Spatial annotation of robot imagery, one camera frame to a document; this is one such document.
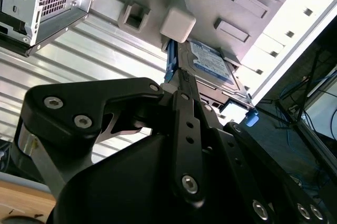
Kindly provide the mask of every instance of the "hole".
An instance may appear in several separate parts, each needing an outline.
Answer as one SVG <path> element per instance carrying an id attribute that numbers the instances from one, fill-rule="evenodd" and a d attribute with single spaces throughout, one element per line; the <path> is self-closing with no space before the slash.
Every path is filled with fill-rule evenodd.
<path id="1" fill-rule="evenodd" d="M 83 125 L 87 125 L 88 124 L 88 121 L 86 119 L 80 119 L 79 120 L 79 123 L 80 124 L 83 124 Z"/>
<path id="2" fill-rule="evenodd" d="M 288 32 L 286 33 L 286 36 L 292 38 L 292 37 L 294 36 L 294 33 L 291 32 L 291 31 L 288 31 Z"/>
<path id="3" fill-rule="evenodd" d="M 305 15 L 310 17 L 311 14 L 313 13 L 313 11 L 307 8 L 307 9 L 305 9 L 304 13 L 305 13 Z"/>
<path id="4" fill-rule="evenodd" d="M 242 166 L 242 162 L 238 158 L 235 158 L 235 163 L 239 166 Z"/>
<path id="5" fill-rule="evenodd" d="M 186 137 L 186 141 L 187 141 L 189 144 L 193 144 L 193 143 L 194 143 L 194 140 L 193 140 L 191 137 L 189 137 L 189 136 Z"/>
<path id="6" fill-rule="evenodd" d="M 191 122 L 186 122 L 186 125 L 189 127 L 189 128 L 194 128 L 193 124 Z"/>
<path id="7" fill-rule="evenodd" d="M 126 19 L 125 24 L 139 30 L 143 21 L 143 18 L 147 15 L 143 7 L 137 4 L 133 4 L 131 7 L 129 16 Z"/>
<path id="8" fill-rule="evenodd" d="M 56 106 L 56 105 L 59 104 L 59 102 L 56 101 L 56 100 L 50 100 L 50 101 L 49 101 L 49 104 L 50 104 L 50 105 L 53 105 L 53 106 Z"/>
<path id="9" fill-rule="evenodd" d="M 8 29 L 3 26 L 0 26 L 0 33 L 8 34 Z"/>
<path id="10" fill-rule="evenodd" d="M 276 57 L 276 56 L 278 56 L 279 54 L 278 54 L 277 52 L 275 52 L 275 51 L 271 51 L 271 52 L 270 52 L 270 55 L 273 56 L 273 57 Z"/>
<path id="11" fill-rule="evenodd" d="M 257 74 L 262 75 L 263 71 L 262 70 L 256 70 L 255 71 Z"/>

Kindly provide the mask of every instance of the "white plastic tab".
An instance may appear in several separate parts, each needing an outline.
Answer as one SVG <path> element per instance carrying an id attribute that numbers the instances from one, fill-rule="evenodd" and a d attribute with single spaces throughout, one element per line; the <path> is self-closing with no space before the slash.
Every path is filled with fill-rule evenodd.
<path id="1" fill-rule="evenodd" d="M 250 11 L 259 18 L 263 18 L 268 12 L 268 7 L 258 0 L 233 0 L 233 1 L 241 5 L 242 7 L 246 8 L 248 11 Z"/>
<path id="2" fill-rule="evenodd" d="M 240 29 L 236 28 L 235 26 L 227 23 L 226 21 L 220 18 L 216 21 L 214 27 L 217 31 L 228 33 L 232 37 L 237 38 L 242 42 L 246 42 L 250 37 L 249 34 L 241 31 Z"/>

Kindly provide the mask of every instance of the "computer power supply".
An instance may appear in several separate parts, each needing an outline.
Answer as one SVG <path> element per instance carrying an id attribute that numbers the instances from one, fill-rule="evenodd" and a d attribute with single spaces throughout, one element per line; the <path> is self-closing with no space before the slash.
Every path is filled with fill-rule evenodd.
<path id="1" fill-rule="evenodd" d="M 87 17 L 92 0 L 0 0 L 0 46 L 35 53 Z"/>

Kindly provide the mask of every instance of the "black cable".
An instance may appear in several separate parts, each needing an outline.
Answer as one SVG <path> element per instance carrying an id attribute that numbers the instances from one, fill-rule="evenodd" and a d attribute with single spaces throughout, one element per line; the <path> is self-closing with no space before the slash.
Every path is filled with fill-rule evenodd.
<path id="1" fill-rule="evenodd" d="M 318 90 L 318 91 L 320 91 L 320 92 L 323 92 L 323 93 L 326 93 L 326 94 L 329 94 L 329 95 L 332 95 L 332 96 L 334 96 L 335 98 L 337 98 L 337 96 L 336 96 L 336 95 L 334 95 L 334 94 L 332 94 L 332 93 L 330 93 L 330 92 L 327 92 L 327 91 L 322 91 L 322 90 Z"/>
<path id="2" fill-rule="evenodd" d="M 312 123 L 312 120 L 311 120 L 309 114 L 307 114 L 306 111 L 303 111 L 303 112 L 304 112 L 304 114 L 305 114 L 305 117 L 308 117 L 308 118 L 309 118 L 310 124 L 311 124 L 311 126 L 312 126 L 312 129 L 313 129 L 313 130 L 315 131 L 315 133 L 317 134 L 316 128 L 315 128 L 315 126 L 314 126 L 314 123 Z"/>
<path id="3" fill-rule="evenodd" d="M 330 132 L 331 132 L 332 138 L 337 141 L 335 135 L 333 134 L 333 130 L 332 130 L 333 119 L 334 119 L 336 113 L 337 113 L 337 109 L 334 111 L 334 113 L 332 114 L 332 117 L 331 117 Z"/>

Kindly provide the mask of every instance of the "rectangular slot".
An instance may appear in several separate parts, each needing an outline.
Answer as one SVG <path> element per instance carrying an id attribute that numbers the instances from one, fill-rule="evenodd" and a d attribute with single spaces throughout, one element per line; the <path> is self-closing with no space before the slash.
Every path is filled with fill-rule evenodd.
<path id="1" fill-rule="evenodd" d="M 244 7 L 245 9 L 247 9 L 248 11 L 250 11 L 259 18 L 263 18 L 269 9 L 267 6 L 265 6 L 258 0 L 232 0 L 232 1 Z"/>
<path id="2" fill-rule="evenodd" d="M 212 106 L 218 108 L 220 106 L 220 104 L 213 102 Z"/>
<path id="3" fill-rule="evenodd" d="M 270 52 L 270 55 L 271 55 L 272 57 L 276 58 L 279 54 L 278 54 L 277 52 L 275 52 L 275 51 L 271 51 L 271 52 Z"/>
<path id="4" fill-rule="evenodd" d="M 286 33 L 286 36 L 288 36 L 289 38 L 292 38 L 292 37 L 294 36 L 294 33 L 291 32 L 291 31 L 288 31 L 288 32 Z"/>
<path id="5" fill-rule="evenodd" d="M 262 70 L 256 70 L 255 71 L 257 74 L 262 75 L 263 71 Z"/>
<path id="6" fill-rule="evenodd" d="M 250 37 L 249 34 L 241 31 L 240 29 L 236 28 L 235 26 L 227 23 L 222 19 L 218 19 L 214 25 L 215 29 L 219 32 L 225 32 L 231 35 L 234 38 L 237 38 L 239 41 L 246 42 Z"/>
<path id="7" fill-rule="evenodd" d="M 307 16 L 311 16 L 311 14 L 313 13 L 313 11 L 312 10 L 310 10 L 309 8 L 306 8 L 305 10 L 304 10 L 304 13 L 305 13 L 305 15 L 307 15 Z"/>
<path id="8" fill-rule="evenodd" d="M 264 33 L 257 38 L 255 46 L 269 54 L 273 52 L 279 54 L 284 48 L 284 45 Z"/>
<path id="9" fill-rule="evenodd" d="M 39 17 L 40 17 L 40 11 L 38 11 L 37 14 L 36 14 L 36 21 L 35 21 L 36 23 L 38 22 Z"/>
<path id="10" fill-rule="evenodd" d="M 0 33 L 8 34 L 8 29 L 0 25 Z"/>

